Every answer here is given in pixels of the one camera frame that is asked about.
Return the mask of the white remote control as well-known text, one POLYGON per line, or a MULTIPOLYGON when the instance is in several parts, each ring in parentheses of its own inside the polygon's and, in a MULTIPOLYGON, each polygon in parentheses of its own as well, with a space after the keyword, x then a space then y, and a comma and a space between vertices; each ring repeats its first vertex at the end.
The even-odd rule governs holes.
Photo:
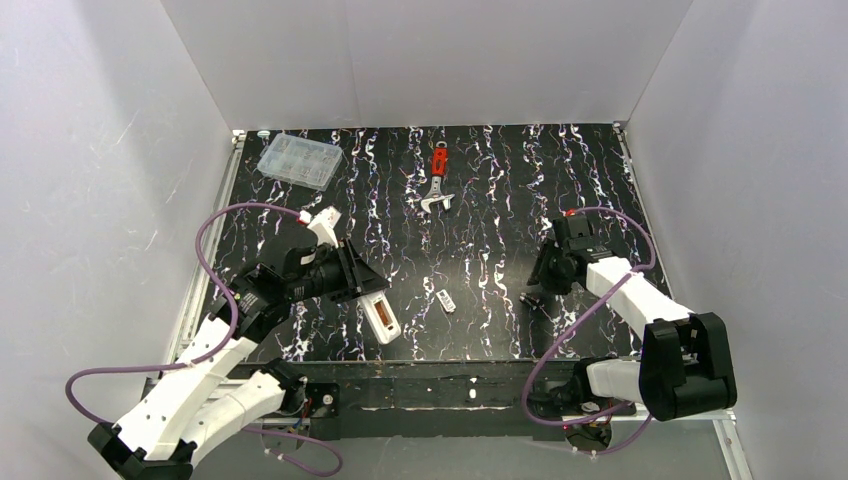
POLYGON ((387 345, 400 337, 400 324, 384 290, 361 296, 357 303, 379 344, 387 345))

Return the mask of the black AAA battery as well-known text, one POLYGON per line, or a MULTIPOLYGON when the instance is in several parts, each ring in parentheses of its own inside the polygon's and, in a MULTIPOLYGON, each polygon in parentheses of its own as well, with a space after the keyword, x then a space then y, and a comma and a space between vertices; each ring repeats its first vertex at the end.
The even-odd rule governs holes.
POLYGON ((540 309, 544 306, 544 302, 538 296, 530 293, 522 293, 519 300, 522 304, 534 310, 540 309))

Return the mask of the white remote battery cover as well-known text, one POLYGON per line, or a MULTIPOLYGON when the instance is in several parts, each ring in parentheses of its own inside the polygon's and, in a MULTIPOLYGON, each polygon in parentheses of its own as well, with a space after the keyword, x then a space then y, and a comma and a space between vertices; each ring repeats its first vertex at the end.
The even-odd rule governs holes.
POLYGON ((437 291, 436 298, 445 313, 451 314, 456 311, 456 304, 446 289, 437 291))

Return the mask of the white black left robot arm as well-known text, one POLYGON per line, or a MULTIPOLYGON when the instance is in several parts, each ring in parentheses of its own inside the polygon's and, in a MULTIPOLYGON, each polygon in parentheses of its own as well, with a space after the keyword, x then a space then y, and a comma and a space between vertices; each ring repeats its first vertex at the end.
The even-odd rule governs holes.
POLYGON ((188 479, 200 461, 231 436, 274 411, 296 412, 306 402, 305 375, 285 360, 272 360, 234 391, 209 396, 279 324, 294 304, 324 297, 355 301, 375 321, 378 339, 399 332, 385 297, 389 281, 369 266, 347 240, 282 250, 269 246, 245 264, 212 308, 181 368, 166 373, 115 422, 97 423, 89 445, 122 479, 188 479))

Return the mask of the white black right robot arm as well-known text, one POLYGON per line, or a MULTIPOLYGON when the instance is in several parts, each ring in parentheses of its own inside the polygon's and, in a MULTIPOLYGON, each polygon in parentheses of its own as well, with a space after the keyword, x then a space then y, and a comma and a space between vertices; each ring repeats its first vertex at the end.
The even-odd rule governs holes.
POLYGON ((567 295, 574 285, 618 314, 641 342, 636 360, 590 358, 551 392, 536 394, 527 381, 527 405, 579 409, 604 400, 638 403, 659 421, 726 410, 738 400, 726 325, 715 313, 696 313, 646 280, 647 264, 633 265, 602 245, 583 209, 552 223, 528 279, 544 292, 567 295))

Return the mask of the clear plastic screw box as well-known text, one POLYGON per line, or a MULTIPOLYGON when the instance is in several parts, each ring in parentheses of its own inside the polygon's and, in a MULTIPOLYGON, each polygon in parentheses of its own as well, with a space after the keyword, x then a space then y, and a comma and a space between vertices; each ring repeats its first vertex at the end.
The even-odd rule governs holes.
POLYGON ((323 192, 342 155, 336 145, 280 133, 264 149, 257 170, 267 178, 323 192))

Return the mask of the red handled adjustable wrench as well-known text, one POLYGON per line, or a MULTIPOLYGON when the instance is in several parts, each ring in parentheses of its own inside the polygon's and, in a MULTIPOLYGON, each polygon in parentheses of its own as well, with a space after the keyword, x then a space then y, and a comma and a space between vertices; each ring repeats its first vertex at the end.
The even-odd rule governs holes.
POLYGON ((428 193, 421 199, 421 208, 426 214, 431 214, 435 204, 441 204, 445 211, 451 209, 453 194, 444 194, 442 185, 447 172, 448 145, 444 140, 437 141, 430 162, 430 187, 428 193))

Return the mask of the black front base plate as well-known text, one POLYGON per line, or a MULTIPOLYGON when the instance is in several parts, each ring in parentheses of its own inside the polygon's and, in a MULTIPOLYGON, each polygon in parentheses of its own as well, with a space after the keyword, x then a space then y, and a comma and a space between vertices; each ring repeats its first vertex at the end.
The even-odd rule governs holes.
POLYGON ((532 360, 301 362, 310 384, 331 384, 335 416, 317 419, 322 440, 401 436, 530 437, 556 441, 561 427, 528 420, 520 405, 532 360))

